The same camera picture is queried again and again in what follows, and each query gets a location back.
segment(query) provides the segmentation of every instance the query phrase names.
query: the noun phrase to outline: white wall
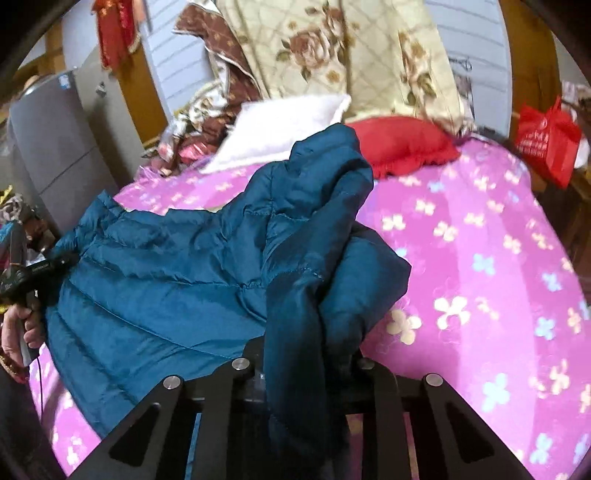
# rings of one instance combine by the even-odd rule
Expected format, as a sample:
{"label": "white wall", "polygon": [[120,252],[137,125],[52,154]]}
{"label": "white wall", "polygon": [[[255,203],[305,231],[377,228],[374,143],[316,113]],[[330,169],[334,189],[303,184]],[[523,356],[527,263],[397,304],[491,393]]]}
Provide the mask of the white wall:
{"label": "white wall", "polygon": [[558,70],[560,72],[560,80],[573,82],[575,84],[589,85],[589,82],[581,72],[579,66],[569,51],[553,34],[554,43],[556,44],[556,56],[558,57]]}
{"label": "white wall", "polygon": [[[201,39],[175,35],[174,22],[186,0],[147,0],[151,30],[142,27],[142,43],[164,112],[183,107],[212,78]],[[93,0],[80,0],[62,19],[66,68],[79,67],[98,45]]]}
{"label": "white wall", "polygon": [[96,18],[91,12],[93,0],[80,0],[61,19],[66,68],[80,67],[99,44]]}
{"label": "white wall", "polygon": [[186,0],[147,0],[151,31],[142,42],[164,112],[182,108],[213,77],[204,44],[191,35],[173,34]]}
{"label": "white wall", "polygon": [[452,68],[472,79],[478,125],[509,134],[511,52],[498,0],[425,0],[450,57],[469,59],[472,71]]}
{"label": "white wall", "polygon": [[27,54],[27,56],[25,57],[25,59],[22,61],[21,67],[23,65],[26,65],[30,61],[35,60],[37,57],[40,57],[41,55],[43,55],[45,53],[45,51],[46,51],[46,49],[45,49],[45,35],[43,35],[37,41],[37,43],[35,43],[35,45],[31,49],[31,51]]}

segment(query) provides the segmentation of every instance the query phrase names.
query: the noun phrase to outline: screw head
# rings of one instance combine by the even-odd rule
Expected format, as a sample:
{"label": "screw head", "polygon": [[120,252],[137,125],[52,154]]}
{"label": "screw head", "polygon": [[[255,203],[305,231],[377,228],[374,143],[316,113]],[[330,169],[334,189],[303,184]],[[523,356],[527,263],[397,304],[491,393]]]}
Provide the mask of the screw head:
{"label": "screw head", "polygon": [[443,379],[442,379],[441,375],[428,374],[427,377],[425,378],[425,380],[432,387],[441,387],[443,385]]}
{"label": "screw head", "polygon": [[249,366],[250,366],[250,362],[248,360],[248,358],[236,358],[233,362],[232,362],[232,368],[234,370],[246,370]]}
{"label": "screw head", "polygon": [[170,377],[166,377],[164,379],[164,381],[162,382],[162,385],[164,385],[164,388],[166,388],[167,390],[174,390],[180,384],[181,384],[181,379],[179,377],[177,377],[176,375],[171,375]]}
{"label": "screw head", "polygon": [[360,358],[357,365],[361,370],[371,370],[375,367],[375,362],[369,358]]}

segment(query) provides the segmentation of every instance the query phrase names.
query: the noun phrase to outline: pink bedsheet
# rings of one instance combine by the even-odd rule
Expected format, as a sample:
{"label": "pink bedsheet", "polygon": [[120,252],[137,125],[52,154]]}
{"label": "pink bedsheet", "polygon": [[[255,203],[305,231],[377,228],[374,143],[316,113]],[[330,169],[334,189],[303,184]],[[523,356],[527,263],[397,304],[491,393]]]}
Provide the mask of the pink bedsheet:
{"label": "pink bedsheet", "polygon": [[[134,183],[116,200],[161,215],[219,207],[256,168]],[[413,266],[365,355],[409,377],[442,374],[537,480],[565,480],[590,443],[589,310],[527,169],[471,140],[452,165],[377,183],[358,219]],[[51,435],[70,473],[98,439],[59,390],[47,349],[41,370],[46,397],[59,398]],[[38,378],[34,367],[37,403]]]}

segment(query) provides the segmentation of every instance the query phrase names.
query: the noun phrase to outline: white pillow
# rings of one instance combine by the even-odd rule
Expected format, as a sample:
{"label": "white pillow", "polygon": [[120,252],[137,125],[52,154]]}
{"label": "white pillow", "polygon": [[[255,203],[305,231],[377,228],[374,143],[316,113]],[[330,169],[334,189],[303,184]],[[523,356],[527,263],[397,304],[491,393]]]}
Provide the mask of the white pillow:
{"label": "white pillow", "polygon": [[298,140],[341,121],[349,95],[303,95],[243,103],[234,128],[201,173],[286,160]]}

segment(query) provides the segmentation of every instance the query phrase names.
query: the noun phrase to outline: red bag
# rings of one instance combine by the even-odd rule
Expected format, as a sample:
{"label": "red bag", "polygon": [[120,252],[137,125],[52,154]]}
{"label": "red bag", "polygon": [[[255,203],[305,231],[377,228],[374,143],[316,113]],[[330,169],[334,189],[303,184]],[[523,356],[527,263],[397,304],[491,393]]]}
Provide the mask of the red bag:
{"label": "red bag", "polygon": [[582,133],[560,104],[558,97],[546,113],[523,107],[515,145],[536,173],[565,189],[573,174]]}

